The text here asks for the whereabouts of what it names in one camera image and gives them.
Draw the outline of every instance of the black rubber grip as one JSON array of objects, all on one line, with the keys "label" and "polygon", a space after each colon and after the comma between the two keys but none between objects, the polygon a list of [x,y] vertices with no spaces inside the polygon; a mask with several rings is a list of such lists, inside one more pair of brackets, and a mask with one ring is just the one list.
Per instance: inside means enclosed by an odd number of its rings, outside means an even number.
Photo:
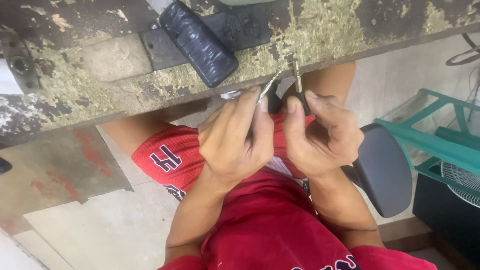
[{"label": "black rubber grip", "polygon": [[217,87],[238,68],[235,55],[183,2],[171,3],[160,25],[208,87]]},{"label": "black rubber grip", "polygon": [[310,113],[310,107],[308,107],[307,99],[305,98],[305,93],[301,92],[295,92],[295,96],[300,99],[300,101],[303,104],[303,110],[305,111],[305,116],[311,115]]}]

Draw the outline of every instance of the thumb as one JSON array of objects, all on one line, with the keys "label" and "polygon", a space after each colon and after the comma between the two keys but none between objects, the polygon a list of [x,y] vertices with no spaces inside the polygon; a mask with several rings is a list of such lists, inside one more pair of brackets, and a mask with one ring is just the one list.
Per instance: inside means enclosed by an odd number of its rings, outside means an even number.
[{"label": "thumb", "polygon": [[283,121],[283,133],[287,146],[297,146],[299,142],[305,142],[305,111],[300,100],[295,96],[287,99],[287,116]]}]

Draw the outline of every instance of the floor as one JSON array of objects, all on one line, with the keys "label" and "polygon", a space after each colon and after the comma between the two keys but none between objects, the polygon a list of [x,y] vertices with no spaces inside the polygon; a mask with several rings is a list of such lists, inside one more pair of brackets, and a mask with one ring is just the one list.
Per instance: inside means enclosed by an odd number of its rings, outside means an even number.
[{"label": "floor", "polygon": [[[480,43],[480,34],[472,39]],[[359,126],[363,126],[422,87],[465,100],[469,74],[478,62],[447,67],[445,61],[468,49],[462,37],[455,36],[359,60],[346,107],[357,113]],[[290,83],[291,78],[285,79],[283,89]],[[213,97],[205,112],[174,123],[197,127],[221,103],[219,97]],[[74,201],[27,213],[24,217],[33,229],[14,238],[51,270],[157,269],[163,264],[165,239],[178,201],[138,169],[101,129],[99,132],[134,192],[121,189],[90,197],[83,204]],[[378,224],[413,216],[410,206],[384,219],[363,195]]]}]

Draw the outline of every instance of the green plastic chair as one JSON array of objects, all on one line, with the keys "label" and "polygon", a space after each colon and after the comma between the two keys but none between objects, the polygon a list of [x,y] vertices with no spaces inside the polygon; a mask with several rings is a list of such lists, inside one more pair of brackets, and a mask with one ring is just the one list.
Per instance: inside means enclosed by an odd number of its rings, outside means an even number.
[{"label": "green plastic chair", "polygon": [[[392,123],[382,119],[374,119],[373,123],[381,124],[395,137],[402,147],[412,170],[473,196],[480,197],[479,191],[447,180],[429,170],[431,166],[443,160],[480,175],[480,137],[470,133],[464,113],[464,108],[480,111],[480,107],[425,88],[420,89],[419,93],[434,96],[438,99],[400,123]],[[434,135],[430,135],[412,127],[447,104],[453,104],[454,106],[460,131],[439,127]],[[422,164],[414,166],[406,146],[414,147],[432,155],[432,157]]]}]

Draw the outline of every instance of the hand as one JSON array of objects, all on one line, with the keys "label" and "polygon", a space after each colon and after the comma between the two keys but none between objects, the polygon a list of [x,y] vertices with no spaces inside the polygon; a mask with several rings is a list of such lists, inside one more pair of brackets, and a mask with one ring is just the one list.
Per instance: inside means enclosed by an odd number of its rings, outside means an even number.
[{"label": "hand", "polygon": [[[267,98],[257,106],[259,95],[258,86],[250,88],[218,108],[198,128],[205,167],[228,188],[257,172],[273,157],[274,123],[268,114]],[[250,126],[253,137],[247,137]]]},{"label": "hand", "polygon": [[302,104],[292,96],[287,99],[283,132],[288,158],[308,178],[315,178],[355,161],[364,135],[355,113],[344,109],[335,96],[317,96],[309,90],[305,96],[317,121],[305,128]]}]

